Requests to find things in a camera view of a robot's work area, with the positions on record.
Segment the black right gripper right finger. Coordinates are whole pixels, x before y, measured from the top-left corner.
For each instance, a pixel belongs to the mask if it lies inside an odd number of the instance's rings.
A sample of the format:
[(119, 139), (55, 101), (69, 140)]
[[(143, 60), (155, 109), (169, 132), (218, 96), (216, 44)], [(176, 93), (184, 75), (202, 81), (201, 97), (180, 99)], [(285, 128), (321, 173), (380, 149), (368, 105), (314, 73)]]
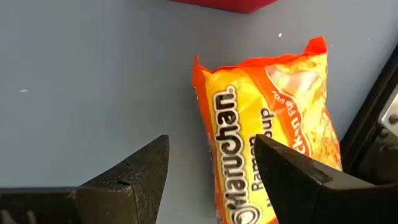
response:
[(371, 184), (313, 160), (265, 135), (255, 157), (280, 224), (371, 224)]

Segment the pink plastic bin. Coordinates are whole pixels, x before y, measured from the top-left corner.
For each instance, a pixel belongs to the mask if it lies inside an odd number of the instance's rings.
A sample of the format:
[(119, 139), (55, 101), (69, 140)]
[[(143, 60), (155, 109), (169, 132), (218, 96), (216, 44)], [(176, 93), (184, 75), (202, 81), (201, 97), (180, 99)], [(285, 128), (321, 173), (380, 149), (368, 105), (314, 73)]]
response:
[(229, 12), (250, 14), (278, 0), (170, 0)]

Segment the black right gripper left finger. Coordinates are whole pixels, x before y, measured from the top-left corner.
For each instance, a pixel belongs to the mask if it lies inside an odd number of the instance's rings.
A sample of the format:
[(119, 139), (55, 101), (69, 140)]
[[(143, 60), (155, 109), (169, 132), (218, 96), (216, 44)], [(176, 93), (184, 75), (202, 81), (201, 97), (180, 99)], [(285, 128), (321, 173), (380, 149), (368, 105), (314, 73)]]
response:
[(169, 166), (169, 137), (160, 135), (80, 186), (77, 224), (155, 224)]

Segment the orange chicken noodle pack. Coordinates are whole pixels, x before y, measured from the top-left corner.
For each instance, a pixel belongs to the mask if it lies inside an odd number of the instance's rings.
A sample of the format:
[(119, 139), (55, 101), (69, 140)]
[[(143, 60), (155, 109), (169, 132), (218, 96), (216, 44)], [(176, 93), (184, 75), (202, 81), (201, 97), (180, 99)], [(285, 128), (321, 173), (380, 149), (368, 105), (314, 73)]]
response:
[(251, 58), (209, 70), (193, 66), (193, 87), (211, 147), (218, 224), (276, 224), (254, 143), (264, 134), (334, 169), (338, 138), (326, 107), (323, 37), (298, 55)]

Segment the silver metal bracket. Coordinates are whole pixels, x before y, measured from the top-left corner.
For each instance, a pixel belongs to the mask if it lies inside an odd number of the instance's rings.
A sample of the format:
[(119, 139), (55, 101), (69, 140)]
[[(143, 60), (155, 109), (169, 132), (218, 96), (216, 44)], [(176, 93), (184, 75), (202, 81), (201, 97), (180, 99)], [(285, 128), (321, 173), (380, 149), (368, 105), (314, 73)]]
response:
[(398, 138), (398, 93), (391, 95), (379, 116), (379, 124)]

